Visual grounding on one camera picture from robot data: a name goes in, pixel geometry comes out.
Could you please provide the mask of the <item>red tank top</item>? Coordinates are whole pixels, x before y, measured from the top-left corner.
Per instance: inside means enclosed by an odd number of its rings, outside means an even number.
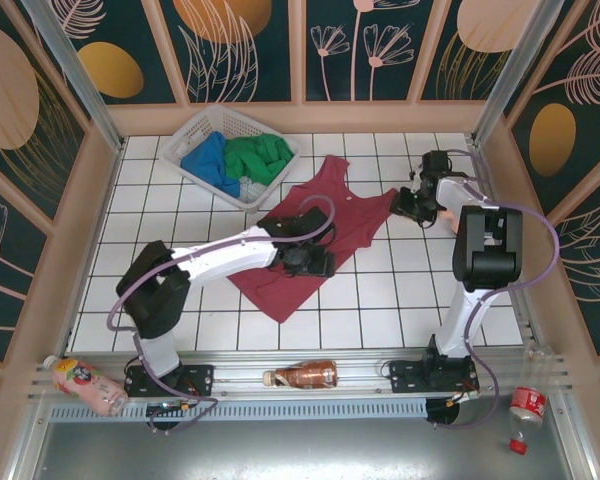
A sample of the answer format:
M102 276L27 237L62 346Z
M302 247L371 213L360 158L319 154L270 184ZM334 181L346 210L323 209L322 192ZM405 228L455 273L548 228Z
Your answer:
M359 248L371 246L374 235L390 216L390 204L396 195L394 189L368 198L359 197L345 184L349 162L328 155L311 180L291 188L284 200L265 218L288 218L307 211L313 206L323 212L329 208L323 201L306 199L325 195L334 203L336 232L327 236L327 250L335 254L335 264L341 267ZM229 277L246 298L272 320L285 322L302 304L326 282L313 276L292 277L280 266L272 269L246 270Z

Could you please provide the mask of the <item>green tank top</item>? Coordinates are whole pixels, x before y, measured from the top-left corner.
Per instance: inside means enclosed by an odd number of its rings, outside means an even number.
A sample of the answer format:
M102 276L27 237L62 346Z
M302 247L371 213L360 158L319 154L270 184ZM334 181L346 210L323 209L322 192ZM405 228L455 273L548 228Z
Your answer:
M225 172L234 179L249 178L254 183L270 185L294 153L287 142L273 134L236 137L224 147Z

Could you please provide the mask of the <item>blue tank top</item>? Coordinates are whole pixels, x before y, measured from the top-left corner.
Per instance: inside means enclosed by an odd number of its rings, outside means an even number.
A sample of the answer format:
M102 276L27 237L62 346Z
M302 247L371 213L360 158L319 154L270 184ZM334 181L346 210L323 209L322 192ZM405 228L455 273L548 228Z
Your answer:
M182 158L180 167L225 194L238 198L240 182L226 173L225 145L225 136L214 131Z

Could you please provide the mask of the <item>brown drink bottle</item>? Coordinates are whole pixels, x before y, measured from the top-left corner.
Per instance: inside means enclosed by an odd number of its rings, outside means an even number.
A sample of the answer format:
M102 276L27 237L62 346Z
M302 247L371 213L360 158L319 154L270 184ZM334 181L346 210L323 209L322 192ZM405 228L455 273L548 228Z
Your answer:
M335 388L338 384L337 366L332 360L317 360L268 370L263 374L263 384L266 387L303 390Z

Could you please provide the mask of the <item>white plastic basket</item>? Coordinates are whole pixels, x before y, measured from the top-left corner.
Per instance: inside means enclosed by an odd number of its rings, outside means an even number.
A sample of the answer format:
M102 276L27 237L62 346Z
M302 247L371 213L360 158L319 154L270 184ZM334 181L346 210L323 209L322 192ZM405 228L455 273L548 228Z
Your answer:
M220 187L214 186L205 178L201 178L199 175L195 175L181 166L182 159L203 144L214 132L222 133L227 140L236 137L254 137L256 134L276 135L287 143L293 156L281 172L258 196L251 195L252 199L249 200L242 197L234 197ZM159 160L184 179L190 180L247 213L254 213L265 203L279 184L288 176L291 169L298 163L300 157L299 144L288 135L277 132L250 117L218 104L205 107L194 115L164 143L159 154Z

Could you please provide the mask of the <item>grey metal base sheet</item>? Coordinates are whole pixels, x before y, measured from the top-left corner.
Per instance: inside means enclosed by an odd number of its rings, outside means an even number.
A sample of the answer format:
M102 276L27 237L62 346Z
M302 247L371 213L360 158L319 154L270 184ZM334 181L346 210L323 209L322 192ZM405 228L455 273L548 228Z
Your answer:
M211 421L173 436L140 423L51 423L8 480L592 480L545 425L529 452L506 420L476 430L418 419Z

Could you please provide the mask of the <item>clear bottle with red label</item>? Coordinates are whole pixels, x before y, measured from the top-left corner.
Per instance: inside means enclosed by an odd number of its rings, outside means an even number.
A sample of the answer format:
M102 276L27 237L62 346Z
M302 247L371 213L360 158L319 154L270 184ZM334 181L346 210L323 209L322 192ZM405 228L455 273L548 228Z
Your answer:
M521 374L509 407L512 433L509 449L516 454L527 453L530 438L543 425L554 363L555 355L550 346L532 342L524 352Z

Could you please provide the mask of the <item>pink drink bottle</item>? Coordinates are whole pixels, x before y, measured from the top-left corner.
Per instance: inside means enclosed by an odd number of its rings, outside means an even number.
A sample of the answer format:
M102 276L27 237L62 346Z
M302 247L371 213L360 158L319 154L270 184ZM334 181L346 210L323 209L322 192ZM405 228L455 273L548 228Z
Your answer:
M98 415L118 415L129 401L120 385L81 360L50 355L43 366L58 390L80 399Z

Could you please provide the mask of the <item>aluminium mounting rail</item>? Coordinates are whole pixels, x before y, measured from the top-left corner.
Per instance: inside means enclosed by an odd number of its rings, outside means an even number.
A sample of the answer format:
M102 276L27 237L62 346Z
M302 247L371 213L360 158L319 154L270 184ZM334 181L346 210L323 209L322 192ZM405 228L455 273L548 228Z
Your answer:
M417 361L424 348L406 349L344 349L344 350L270 350L270 351L193 351L181 353L183 364L213 365L214 381L212 397L229 400L291 400L317 399L363 399L389 397L392 394L388 375L388 361ZM524 348L478 347L480 359L495 373L501 395L513 393L518 381ZM78 353L74 356L96 367L110 379L122 383L123 368L134 354L130 352ZM297 389L267 388L263 374L310 359L331 359L337 364L338 386L335 389L304 391ZM62 392L52 385L50 372L39 364L25 392L28 399L43 397L58 401ZM572 390L573 382L567 372L566 362L558 356L548 382L549 394Z

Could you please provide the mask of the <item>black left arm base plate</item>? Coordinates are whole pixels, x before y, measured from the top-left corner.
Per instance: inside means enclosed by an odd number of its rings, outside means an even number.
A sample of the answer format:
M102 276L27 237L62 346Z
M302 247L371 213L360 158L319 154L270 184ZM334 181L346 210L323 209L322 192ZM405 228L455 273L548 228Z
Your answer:
M161 381L178 392L208 397L212 393L214 367L212 365L180 365L162 377ZM174 396L170 390L160 387L141 365L132 365L126 369L124 390L130 397Z

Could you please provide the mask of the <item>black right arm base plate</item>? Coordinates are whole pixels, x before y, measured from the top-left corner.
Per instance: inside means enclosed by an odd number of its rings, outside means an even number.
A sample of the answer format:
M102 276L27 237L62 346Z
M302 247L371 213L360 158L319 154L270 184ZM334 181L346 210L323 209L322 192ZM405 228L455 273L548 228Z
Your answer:
M389 363L393 393L449 393L479 391L474 362L469 358L451 359L439 364L395 360Z

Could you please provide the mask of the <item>aluminium frame post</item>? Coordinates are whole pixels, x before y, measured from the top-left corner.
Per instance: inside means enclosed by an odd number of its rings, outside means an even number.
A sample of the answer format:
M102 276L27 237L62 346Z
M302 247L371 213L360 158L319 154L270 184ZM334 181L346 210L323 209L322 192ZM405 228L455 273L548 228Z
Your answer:
M95 88L78 54L58 23L46 0L21 0L32 22L38 27L54 58L67 74L92 120L115 153L120 153L122 136L104 100Z
M565 7L565 2L570 1L539 0L532 10L519 39L496 79L476 127L471 132L474 148L480 149L493 132L516 89L523 84L523 78L532 70L532 64L539 57L546 37L556 25L560 24L559 18L562 11L570 10L570 7Z

